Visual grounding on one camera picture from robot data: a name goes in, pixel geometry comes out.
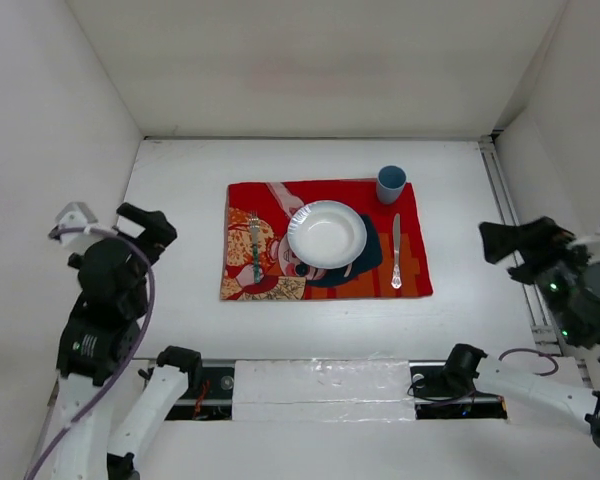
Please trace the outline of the silver fork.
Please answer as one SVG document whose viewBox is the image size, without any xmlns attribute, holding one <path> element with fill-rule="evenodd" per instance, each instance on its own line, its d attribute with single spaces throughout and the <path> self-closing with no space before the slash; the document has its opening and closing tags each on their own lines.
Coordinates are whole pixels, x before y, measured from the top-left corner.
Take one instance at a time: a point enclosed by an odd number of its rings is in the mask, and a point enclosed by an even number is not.
<svg viewBox="0 0 600 480">
<path fill-rule="evenodd" d="M 260 220 L 256 212 L 252 211 L 249 213 L 248 225 L 251 236 L 251 250 L 253 258 L 253 280 L 255 284 L 258 284 L 261 281 L 262 271 L 259 259 Z"/>
</svg>

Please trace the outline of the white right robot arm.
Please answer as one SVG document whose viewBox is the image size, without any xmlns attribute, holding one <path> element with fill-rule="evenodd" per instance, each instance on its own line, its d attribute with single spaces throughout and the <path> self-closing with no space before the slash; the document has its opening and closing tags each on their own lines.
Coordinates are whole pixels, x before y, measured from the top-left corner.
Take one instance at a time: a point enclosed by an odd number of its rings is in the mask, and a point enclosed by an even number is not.
<svg viewBox="0 0 600 480">
<path fill-rule="evenodd" d="M 522 262 L 509 268 L 510 278 L 538 288 L 568 345 L 592 349 L 600 344 L 600 260 L 593 258 L 600 232 L 578 238 L 548 217 L 518 226 L 483 222 L 479 232 L 488 263 L 520 254 Z M 453 347 L 442 381 L 456 394 L 498 395 L 556 416 L 600 449 L 600 390 L 519 370 L 468 344 Z"/>
</svg>

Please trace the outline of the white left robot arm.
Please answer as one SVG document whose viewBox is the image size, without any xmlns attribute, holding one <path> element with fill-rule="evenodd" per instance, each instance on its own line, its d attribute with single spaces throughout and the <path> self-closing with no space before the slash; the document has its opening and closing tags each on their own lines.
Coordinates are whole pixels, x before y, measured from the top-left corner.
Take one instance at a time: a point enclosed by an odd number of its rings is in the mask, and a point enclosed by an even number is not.
<svg viewBox="0 0 600 480">
<path fill-rule="evenodd" d="M 118 381 L 144 339 L 156 299 L 154 264 L 177 238 L 160 211 L 129 203 L 117 214 L 142 231 L 102 227 L 83 202 L 56 217 L 50 239 L 69 250 L 80 293 L 62 331 L 56 370 L 63 425 L 42 454 L 54 479 L 137 479 L 137 463 L 175 403 L 202 387 L 199 352 L 169 346 L 145 372 L 146 386 L 118 427 Z"/>
</svg>

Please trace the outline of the red patterned cloth placemat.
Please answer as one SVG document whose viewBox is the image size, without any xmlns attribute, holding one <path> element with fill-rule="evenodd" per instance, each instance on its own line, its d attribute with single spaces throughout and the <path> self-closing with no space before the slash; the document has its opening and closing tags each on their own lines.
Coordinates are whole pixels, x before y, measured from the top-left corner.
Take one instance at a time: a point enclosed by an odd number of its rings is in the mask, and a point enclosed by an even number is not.
<svg viewBox="0 0 600 480">
<path fill-rule="evenodd" d="M 374 179 L 229 185 L 221 299 L 432 295 L 412 185 L 389 204 L 379 191 Z"/>
</svg>

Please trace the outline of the silver table knife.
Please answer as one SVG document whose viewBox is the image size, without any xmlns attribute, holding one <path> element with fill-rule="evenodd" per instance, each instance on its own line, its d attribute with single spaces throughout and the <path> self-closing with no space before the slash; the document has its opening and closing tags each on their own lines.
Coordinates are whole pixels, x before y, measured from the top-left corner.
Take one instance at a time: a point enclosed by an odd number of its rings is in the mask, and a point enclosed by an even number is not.
<svg viewBox="0 0 600 480">
<path fill-rule="evenodd" d="M 401 248 L 401 216 L 396 213 L 392 226 L 392 246 L 393 246 L 393 271 L 391 286 L 395 290 L 402 287 L 401 267 L 400 267 L 400 248 Z"/>
</svg>

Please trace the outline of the white blue-rimmed plate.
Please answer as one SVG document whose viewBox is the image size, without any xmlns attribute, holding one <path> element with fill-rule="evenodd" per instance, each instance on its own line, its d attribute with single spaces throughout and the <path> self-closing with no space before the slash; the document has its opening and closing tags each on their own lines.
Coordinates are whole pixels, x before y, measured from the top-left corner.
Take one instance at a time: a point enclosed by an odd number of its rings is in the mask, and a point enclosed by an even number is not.
<svg viewBox="0 0 600 480">
<path fill-rule="evenodd" d="M 304 205 L 291 217 L 286 237 L 301 262 L 332 270 L 351 264 L 362 254 L 367 230 L 351 207 L 322 200 Z"/>
</svg>

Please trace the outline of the blue cup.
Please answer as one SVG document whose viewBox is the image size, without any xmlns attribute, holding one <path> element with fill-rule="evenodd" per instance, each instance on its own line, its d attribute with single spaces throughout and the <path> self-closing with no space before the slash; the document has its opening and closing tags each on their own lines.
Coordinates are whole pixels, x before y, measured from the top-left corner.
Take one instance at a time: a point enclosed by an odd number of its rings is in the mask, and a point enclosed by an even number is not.
<svg viewBox="0 0 600 480">
<path fill-rule="evenodd" d="M 376 178 L 376 196 L 384 205 L 390 205 L 400 197 L 407 176 L 405 171 L 395 165 L 387 165 L 381 168 Z"/>
</svg>

